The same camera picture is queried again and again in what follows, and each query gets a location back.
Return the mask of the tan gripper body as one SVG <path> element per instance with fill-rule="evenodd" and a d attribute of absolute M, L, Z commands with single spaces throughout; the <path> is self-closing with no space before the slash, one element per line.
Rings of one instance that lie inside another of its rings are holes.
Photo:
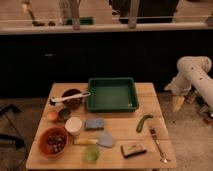
<path fill-rule="evenodd" d="M 172 96 L 172 111 L 177 112 L 180 110 L 182 105 L 184 104 L 185 97 L 184 96 L 178 96 L 178 95 L 173 95 Z"/>

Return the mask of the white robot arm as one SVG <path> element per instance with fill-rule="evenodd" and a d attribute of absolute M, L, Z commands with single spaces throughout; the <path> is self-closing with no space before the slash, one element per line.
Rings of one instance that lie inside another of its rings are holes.
<path fill-rule="evenodd" d="M 173 94 L 173 111 L 177 112 L 183 105 L 185 96 L 194 86 L 213 110 L 213 78 L 208 75 L 212 67 L 209 57 L 182 57 L 177 62 L 177 75 L 164 88 Z"/>

